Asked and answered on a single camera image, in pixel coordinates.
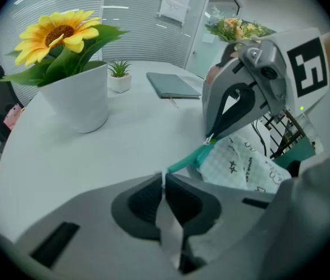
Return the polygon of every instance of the pink object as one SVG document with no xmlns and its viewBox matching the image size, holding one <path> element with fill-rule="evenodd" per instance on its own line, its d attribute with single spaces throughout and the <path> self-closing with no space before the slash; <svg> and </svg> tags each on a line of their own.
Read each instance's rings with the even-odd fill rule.
<svg viewBox="0 0 330 280">
<path fill-rule="evenodd" d="M 11 108 L 11 110 L 9 110 L 3 122 L 10 130 L 13 130 L 13 127 L 20 118 L 20 115 L 24 109 L 22 109 L 19 104 L 16 104 Z"/>
</svg>

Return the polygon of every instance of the gray notebook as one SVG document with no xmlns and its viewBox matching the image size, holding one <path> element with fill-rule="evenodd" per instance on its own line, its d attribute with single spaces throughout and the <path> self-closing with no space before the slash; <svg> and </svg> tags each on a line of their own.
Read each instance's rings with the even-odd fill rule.
<svg viewBox="0 0 330 280">
<path fill-rule="evenodd" d="M 161 99 L 198 99 L 201 95 L 177 75 L 148 72 L 147 78 Z"/>
</svg>

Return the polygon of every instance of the glass door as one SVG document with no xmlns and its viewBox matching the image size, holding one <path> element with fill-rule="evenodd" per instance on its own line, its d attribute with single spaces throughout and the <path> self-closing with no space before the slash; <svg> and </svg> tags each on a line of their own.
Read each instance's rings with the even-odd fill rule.
<svg viewBox="0 0 330 280">
<path fill-rule="evenodd" d="M 189 56 L 186 70 L 205 79 L 210 68 L 215 65 L 216 56 L 221 54 L 226 46 L 218 36 L 212 35 L 205 27 L 213 11 L 217 9 L 226 18 L 237 16 L 239 6 L 235 0 L 209 0 L 206 11 L 202 16 L 202 24 L 199 26 L 195 42 Z"/>
</svg>

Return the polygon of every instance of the white table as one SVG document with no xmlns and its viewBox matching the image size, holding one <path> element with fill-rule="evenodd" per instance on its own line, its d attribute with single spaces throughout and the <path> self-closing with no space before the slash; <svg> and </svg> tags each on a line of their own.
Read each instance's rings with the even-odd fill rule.
<svg viewBox="0 0 330 280">
<path fill-rule="evenodd" d="M 2 235 L 15 242 L 70 198 L 158 172 L 203 143 L 201 100 L 176 100 L 176 108 L 158 98 L 146 73 L 177 74 L 199 92 L 202 79 L 168 63 L 132 63 L 131 90 L 109 91 L 109 118 L 95 132 L 78 134 L 63 125 L 40 93 L 31 101 L 0 162 Z M 269 132 L 260 122 L 258 128 L 269 150 Z M 263 152 L 250 125 L 238 132 Z"/>
</svg>

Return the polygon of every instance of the white cloth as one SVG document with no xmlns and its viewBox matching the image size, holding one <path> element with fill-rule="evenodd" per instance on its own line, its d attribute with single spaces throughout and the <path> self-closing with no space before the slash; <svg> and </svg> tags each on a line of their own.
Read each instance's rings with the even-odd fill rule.
<svg viewBox="0 0 330 280">
<path fill-rule="evenodd" d="M 207 183 L 267 193 L 276 193 L 281 182 L 291 178 L 237 134 L 217 141 L 199 171 Z"/>
</svg>

